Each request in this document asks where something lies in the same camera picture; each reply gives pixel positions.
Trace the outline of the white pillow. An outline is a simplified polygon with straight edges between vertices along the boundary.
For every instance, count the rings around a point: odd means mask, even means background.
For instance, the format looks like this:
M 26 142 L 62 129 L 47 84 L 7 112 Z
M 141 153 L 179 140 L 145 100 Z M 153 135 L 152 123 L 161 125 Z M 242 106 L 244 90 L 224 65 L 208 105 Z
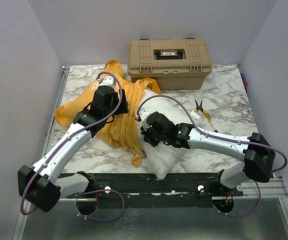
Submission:
M 150 113 L 159 112 L 164 114 L 174 124 L 191 123 L 185 111 L 173 100 L 165 97 L 155 97 L 147 101 L 143 108 Z M 170 173 L 177 161 L 182 157 L 185 148 L 174 148 L 167 146 L 162 142 L 153 147 L 144 141 L 144 136 L 138 130 L 138 139 L 142 150 L 145 152 L 147 160 L 157 179 L 162 180 Z

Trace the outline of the orange Mickey Mouse pillowcase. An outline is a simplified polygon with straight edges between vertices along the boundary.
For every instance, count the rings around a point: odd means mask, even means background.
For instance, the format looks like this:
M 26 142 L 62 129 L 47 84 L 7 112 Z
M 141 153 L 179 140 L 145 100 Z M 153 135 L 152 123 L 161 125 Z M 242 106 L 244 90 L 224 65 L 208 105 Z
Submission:
M 116 60 L 108 61 L 104 70 L 117 77 L 121 83 L 126 94 L 128 113 L 116 116 L 112 123 L 106 124 L 96 134 L 96 137 L 113 148 L 122 147 L 125 151 L 133 153 L 132 165 L 138 168 L 146 154 L 140 144 L 138 122 L 135 120 L 135 114 L 146 89 L 159 95 L 161 94 L 161 90 L 156 80 L 150 77 L 141 78 L 134 83 L 127 81 L 120 63 Z M 87 104 L 92 102 L 98 85 L 99 82 L 94 80 L 74 101 L 58 107 L 55 110 L 55 120 L 57 123 L 64 127 L 70 126 L 77 113 L 81 112 Z

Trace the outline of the tan plastic toolbox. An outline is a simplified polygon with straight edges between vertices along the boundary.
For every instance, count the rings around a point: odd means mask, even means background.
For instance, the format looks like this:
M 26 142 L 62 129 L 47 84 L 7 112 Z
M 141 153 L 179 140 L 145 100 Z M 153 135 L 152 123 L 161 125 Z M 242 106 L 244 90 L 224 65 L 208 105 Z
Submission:
M 133 83 L 152 78 L 160 90 L 198 90 L 212 70 L 203 38 L 139 39 L 128 44 L 127 73 Z

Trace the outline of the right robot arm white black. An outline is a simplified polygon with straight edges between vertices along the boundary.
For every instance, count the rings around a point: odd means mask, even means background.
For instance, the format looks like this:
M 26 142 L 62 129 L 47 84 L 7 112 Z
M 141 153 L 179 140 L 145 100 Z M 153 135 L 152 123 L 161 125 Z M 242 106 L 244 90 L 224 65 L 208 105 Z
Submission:
M 275 153 L 259 133 L 245 137 L 209 132 L 188 123 L 174 124 L 162 113 L 144 109 L 137 119 L 142 123 L 140 130 L 144 141 L 153 147 L 163 143 L 174 148 L 208 150 L 239 160 L 236 165 L 219 172 L 213 189 L 220 196 L 248 180 L 270 181 Z

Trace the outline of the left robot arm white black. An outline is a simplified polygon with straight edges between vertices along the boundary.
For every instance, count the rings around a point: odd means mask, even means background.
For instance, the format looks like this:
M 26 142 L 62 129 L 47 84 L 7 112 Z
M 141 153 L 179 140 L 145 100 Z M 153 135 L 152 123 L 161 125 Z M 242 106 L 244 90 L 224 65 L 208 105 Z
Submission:
M 99 130 L 110 117 L 128 113 L 124 89 L 100 86 L 93 100 L 76 114 L 66 134 L 48 154 L 31 167 L 23 165 L 17 172 L 17 185 L 22 200 L 43 212 L 50 211 L 59 201 L 61 187 L 56 181 L 68 161 Z

